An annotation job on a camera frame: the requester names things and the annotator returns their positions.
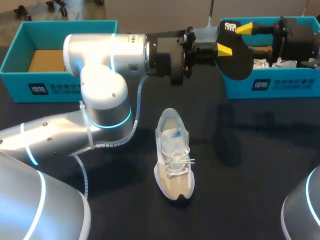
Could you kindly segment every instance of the white sneaker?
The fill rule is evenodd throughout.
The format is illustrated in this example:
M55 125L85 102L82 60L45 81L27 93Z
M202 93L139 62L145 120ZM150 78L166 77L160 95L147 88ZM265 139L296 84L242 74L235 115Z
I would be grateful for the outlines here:
M154 176L161 191L173 201L189 199L195 189L194 159L189 157L189 133L175 109L167 108L161 114L155 141L158 162Z

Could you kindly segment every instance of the black end effector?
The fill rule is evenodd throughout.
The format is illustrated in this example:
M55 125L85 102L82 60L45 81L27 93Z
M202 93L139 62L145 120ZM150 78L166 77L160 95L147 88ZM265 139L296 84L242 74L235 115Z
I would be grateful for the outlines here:
M171 85L182 85L184 76L189 78L195 64L215 66L215 58L232 56L231 48L213 43L211 48L195 48L196 35L193 27L177 31L149 34L149 75L170 76Z
M239 27L237 34L272 34L272 51L265 53L253 51L255 58L264 57L270 67L279 57L283 60L297 61L297 67L301 67L301 61L316 58L319 53L319 33L314 33L311 25L298 24L296 18L281 17L272 26L251 22Z

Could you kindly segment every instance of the shoe logo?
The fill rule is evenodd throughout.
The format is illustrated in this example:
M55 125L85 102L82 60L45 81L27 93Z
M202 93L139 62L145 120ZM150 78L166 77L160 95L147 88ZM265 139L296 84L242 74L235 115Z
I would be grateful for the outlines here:
M176 137L180 137L181 132L180 131L176 131L172 134L172 138L176 138Z
M237 25L235 25L234 23L225 22L224 29L227 31L235 32L237 29Z

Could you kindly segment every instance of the black table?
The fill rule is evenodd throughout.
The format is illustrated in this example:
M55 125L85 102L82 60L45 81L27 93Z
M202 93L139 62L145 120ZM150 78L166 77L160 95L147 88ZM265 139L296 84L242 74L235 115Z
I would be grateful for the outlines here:
M2 58L6 51L0 48ZM127 80L132 106L138 81ZM2 83L0 99L0 129L79 108L14 104ZM149 78L132 140L80 155L88 174L89 239L283 240L282 204L320 163L319 106L320 99L227 101L218 71L205 66L195 67L182 87ZM185 208L172 206L154 177L155 128L165 108L175 108L190 133L195 191ZM38 169L84 191L72 157L50 159Z

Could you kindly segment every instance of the teal box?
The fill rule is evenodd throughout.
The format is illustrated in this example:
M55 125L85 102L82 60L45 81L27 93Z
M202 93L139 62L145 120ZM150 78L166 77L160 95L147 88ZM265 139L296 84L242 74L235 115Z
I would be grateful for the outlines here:
M320 32L320 24L313 16L298 16L298 24L311 25L315 33ZM222 18L239 21L241 25L252 21L262 25L272 25L279 17ZM243 35L247 46L271 46L273 37L269 35ZM298 98L320 97L320 70L311 68L254 68L244 80L232 80L222 74L228 99Z
M28 72L36 50L62 50L69 34L111 34L117 21L22 22L0 68L15 103L70 103L82 99L80 78L67 71Z

